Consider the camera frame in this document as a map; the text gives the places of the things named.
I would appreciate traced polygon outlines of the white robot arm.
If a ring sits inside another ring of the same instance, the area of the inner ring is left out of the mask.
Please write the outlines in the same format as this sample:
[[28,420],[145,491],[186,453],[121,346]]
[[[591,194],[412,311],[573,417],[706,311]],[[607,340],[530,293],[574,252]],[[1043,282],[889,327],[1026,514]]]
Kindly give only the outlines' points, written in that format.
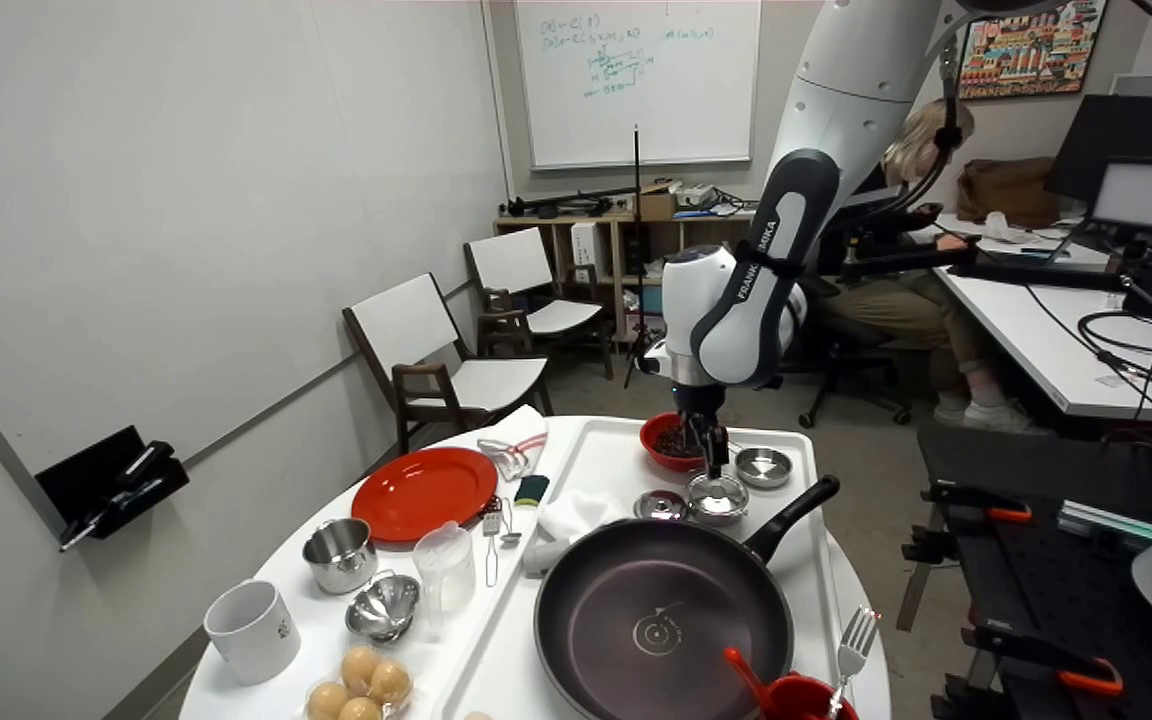
[[649,348],[673,385],[680,446],[717,475],[726,465],[726,388],[771,385],[809,310],[794,282],[819,233],[874,172],[929,68],[965,23],[1024,14],[1024,0],[823,0],[805,39],[753,233],[662,261],[662,340]]

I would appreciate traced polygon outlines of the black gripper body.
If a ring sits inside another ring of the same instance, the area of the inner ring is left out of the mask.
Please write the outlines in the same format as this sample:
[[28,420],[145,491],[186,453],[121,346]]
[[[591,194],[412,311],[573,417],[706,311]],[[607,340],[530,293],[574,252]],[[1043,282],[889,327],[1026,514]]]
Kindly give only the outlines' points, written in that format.
[[717,442],[723,433],[721,409],[723,409],[723,388],[721,385],[674,385],[674,420],[687,442]]

